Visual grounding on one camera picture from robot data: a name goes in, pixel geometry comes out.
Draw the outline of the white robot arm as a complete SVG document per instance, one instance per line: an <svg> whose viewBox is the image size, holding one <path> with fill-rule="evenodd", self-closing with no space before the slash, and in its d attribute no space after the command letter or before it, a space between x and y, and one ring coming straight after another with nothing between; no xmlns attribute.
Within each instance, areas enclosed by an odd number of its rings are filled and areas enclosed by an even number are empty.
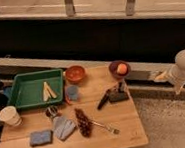
<svg viewBox="0 0 185 148"><path fill-rule="evenodd" d="M158 74L154 81L170 82L174 92L179 95L185 85L185 50L179 51L175 56L175 62L170 69Z"/></svg>

